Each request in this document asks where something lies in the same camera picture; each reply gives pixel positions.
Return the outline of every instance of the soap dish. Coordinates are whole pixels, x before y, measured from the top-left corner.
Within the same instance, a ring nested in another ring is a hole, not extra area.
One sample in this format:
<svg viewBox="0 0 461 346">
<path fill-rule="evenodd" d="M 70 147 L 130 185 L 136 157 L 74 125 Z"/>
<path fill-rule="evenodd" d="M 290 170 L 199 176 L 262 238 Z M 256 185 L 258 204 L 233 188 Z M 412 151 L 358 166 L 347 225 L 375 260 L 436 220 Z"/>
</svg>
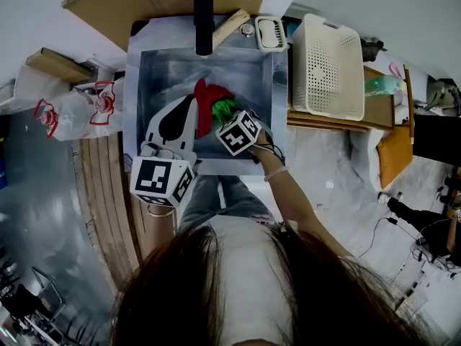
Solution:
<svg viewBox="0 0 461 346">
<path fill-rule="evenodd" d="M 280 18 L 257 17 L 254 24 L 259 50 L 273 53 L 284 51 L 287 48 L 287 38 Z"/>
</svg>

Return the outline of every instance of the white plastic basket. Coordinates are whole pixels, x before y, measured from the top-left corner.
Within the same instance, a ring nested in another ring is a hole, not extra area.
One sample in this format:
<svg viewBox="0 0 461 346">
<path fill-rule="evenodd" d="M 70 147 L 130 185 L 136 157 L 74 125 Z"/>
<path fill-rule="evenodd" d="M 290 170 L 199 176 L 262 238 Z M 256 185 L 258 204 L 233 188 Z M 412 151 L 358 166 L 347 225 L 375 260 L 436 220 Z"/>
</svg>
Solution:
<svg viewBox="0 0 461 346">
<path fill-rule="evenodd" d="M 327 117 L 362 120 L 363 76 L 357 32 L 306 14 L 293 35 L 293 107 Z"/>
</svg>

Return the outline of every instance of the stainless steel sink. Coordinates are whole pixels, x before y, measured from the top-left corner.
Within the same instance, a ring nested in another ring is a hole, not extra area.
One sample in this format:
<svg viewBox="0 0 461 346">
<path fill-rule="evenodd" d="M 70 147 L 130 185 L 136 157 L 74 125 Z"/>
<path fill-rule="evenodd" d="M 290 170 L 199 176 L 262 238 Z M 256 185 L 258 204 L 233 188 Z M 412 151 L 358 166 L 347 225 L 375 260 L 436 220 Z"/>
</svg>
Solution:
<svg viewBox="0 0 461 346">
<path fill-rule="evenodd" d="M 216 17 L 217 26 L 225 20 Z M 191 94 L 197 81 L 218 84 L 234 93 L 274 132 L 283 150 L 287 110 L 287 55 L 263 53 L 256 38 L 235 31 L 212 55 L 194 51 L 191 17 L 152 19 L 131 37 L 124 93 L 123 142 L 125 167 L 139 153 L 151 118 L 169 102 Z M 194 151 L 203 162 L 200 174 L 261 174 L 247 153 L 233 158 L 212 132 L 197 139 Z"/>
</svg>

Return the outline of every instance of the white shirt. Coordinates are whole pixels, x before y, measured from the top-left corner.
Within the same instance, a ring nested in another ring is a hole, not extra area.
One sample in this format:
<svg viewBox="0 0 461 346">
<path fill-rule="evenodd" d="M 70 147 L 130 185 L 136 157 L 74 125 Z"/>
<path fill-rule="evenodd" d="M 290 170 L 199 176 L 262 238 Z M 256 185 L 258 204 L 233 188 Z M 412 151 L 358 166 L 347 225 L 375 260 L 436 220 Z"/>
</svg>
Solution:
<svg viewBox="0 0 461 346">
<path fill-rule="evenodd" d="M 283 333 L 292 336 L 290 287 L 268 228 L 234 216 L 215 216 L 207 223 L 218 236 L 221 253 L 221 345 L 249 340 L 282 345 Z"/>
</svg>

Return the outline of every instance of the plastic bag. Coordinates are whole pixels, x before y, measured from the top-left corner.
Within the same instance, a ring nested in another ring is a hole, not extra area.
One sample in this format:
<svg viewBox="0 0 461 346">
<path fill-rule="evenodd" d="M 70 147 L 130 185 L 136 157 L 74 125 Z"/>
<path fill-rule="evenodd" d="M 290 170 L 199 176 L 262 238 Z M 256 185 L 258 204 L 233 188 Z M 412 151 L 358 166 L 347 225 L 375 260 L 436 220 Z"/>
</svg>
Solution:
<svg viewBox="0 0 461 346">
<path fill-rule="evenodd" d="M 97 82 L 96 95 L 71 91 L 50 102 L 40 100 L 34 118 L 59 141 L 108 136 L 122 130 L 124 79 Z M 44 105 L 40 114 L 39 108 Z"/>
</svg>

